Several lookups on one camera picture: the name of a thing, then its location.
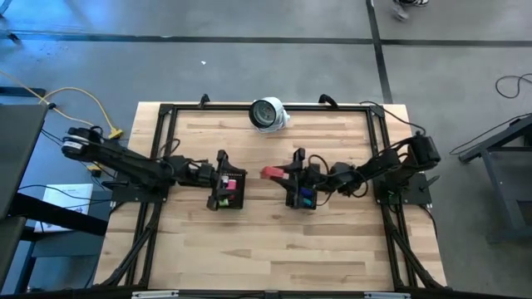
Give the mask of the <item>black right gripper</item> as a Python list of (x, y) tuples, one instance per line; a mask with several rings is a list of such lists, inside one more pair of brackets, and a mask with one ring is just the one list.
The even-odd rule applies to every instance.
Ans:
[[(325, 168), (324, 174), (320, 170), (320, 164), (310, 162), (312, 158), (318, 159), (323, 164)], [(298, 148), (293, 153), (293, 162), (295, 164), (278, 165), (275, 166), (275, 169), (284, 173), (283, 177), (279, 179), (282, 184), (296, 183), (296, 189), (292, 192), (293, 208), (316, 208), (324, 205), (329, 200), (327, 198), (323, 203), (318, 203), (318, 185), (327, 181), (325, 176), (329, 175), (330, 170), (328, 163), (320, 155), (312, 154), (308, 158), (307, 166), (303, 166), (304, 160), (305, 149)]]

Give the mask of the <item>person's foot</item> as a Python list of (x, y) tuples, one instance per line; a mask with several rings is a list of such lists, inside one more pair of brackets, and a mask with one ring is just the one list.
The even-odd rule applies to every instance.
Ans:
[(394, 17), (400, 21), (405, 21), (409, 18), (407, 9), (409, 7), (424, 7), (428, 5), (430, 0), (392, 0), (392, 11)]

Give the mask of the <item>silver aluminium bracket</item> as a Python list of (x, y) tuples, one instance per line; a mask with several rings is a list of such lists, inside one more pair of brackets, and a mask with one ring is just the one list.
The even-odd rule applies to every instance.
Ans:
[(178, 290), (142, 291), (131, 294), (131, 299), (175, 299), (179, 297)]
[(364, 299), (411, 299), (409, 293), (401, 292), (365, 292)]

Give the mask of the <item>grey metal cart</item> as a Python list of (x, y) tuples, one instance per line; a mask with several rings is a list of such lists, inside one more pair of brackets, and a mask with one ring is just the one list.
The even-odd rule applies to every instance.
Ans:
[(532, 113), (506, 124), (458, 155), (463, 164), (482, 159), (495, 191), (505, 227), (487, 237), (490, 243), (532, 239)]

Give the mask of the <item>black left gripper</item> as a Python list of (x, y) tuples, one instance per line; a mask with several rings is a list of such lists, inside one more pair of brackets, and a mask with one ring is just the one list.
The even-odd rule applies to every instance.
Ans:
[[(217, 154), (218, 164), (216, 168), (212, 164), (210, 164), (207, 159), (201, 160), (199, 163), (198, 178), (202, 183), (203, 187), (211, 189), (211, 193), (207, 199), (206, 204), (206, 207), (211, 211), (217, 211), (220, 208), (227, 208), (219, 206), (220, 200), (228, 199), (229, 206), (234, 201), (234, 193), (224, 191), (225, 186), (221, 180), (221, 177), (223, 176), (222, 168), (227, 158), (227, 153), (223, 149), (220, 149)], [(245, 175), (245, 170), (234, 167), (231, 164), (226, 164), (226, 173), (228, 175)]]

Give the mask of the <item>white paper sheet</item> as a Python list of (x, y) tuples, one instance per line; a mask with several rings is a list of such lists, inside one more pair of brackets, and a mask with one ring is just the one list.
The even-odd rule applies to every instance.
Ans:
[(93, 184), (48, 184), (42, 200), (87, 215), (92, 191)]

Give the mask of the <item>black mesh basket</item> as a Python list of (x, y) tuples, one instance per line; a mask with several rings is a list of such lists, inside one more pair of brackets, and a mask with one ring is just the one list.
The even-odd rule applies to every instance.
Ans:
[[(319, 175), (307, 169), (302, 169), (301, 171), (293, 172), (295, 174), (296, 183), (292, 187), (287, 189), (285, 205), (293, 209), (312, 209), (314, 210), (317, 207), (317, 191), (315, 190), (315, 185), (318, 183)], [(311, 189), (313, 191), (312, 198), (304, 198), (300, 195), (299, 190), (301, 188)], [(303, 205), (304, 199), (311, 199), (313, 205), (311, 207), (305, 207)]]
[(228, 175), (226, 173), (226, 167), (222, 168), (222, 175), (228, 176), (230, 179), (235, 179), (237, 181), (236, 189), (229, 190), (227, 189), (227, 184), (224, 184), (225, 190), (234, 193), (234, 201), (232, 204), (227, 208), (220, 208), (220, 209), (242, 209), (244, 206), (244, 190), (245, 190), (245, 182), (246, 182), (246, 175), (247, 171), (245, 170), (245, 175)]

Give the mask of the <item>dark grey desk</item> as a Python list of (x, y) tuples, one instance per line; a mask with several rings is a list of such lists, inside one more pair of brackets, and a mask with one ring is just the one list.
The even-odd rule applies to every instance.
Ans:
[(43, 105), (0, 104), (0, 291), (27, 220), (15, 198), (46, 113)]

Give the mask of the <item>red block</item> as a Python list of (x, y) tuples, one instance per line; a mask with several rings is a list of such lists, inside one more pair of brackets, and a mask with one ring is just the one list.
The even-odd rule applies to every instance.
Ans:
[(287, 174), (283, 169), (273, 166), (265, 166), (260, 171), (261, 179), (287, 179), (289, 174)]

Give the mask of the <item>black diagonal bar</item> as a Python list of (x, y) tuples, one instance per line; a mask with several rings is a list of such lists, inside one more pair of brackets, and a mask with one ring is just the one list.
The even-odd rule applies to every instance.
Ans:
[(107, 221), (72, 211), (69, 208), (56, 206), (25, 194), (17, 193), (14, 195), (14, 199), (7, 208), (7, 214), (50, 223), (96, 236), (104, 236), (106, 234)]

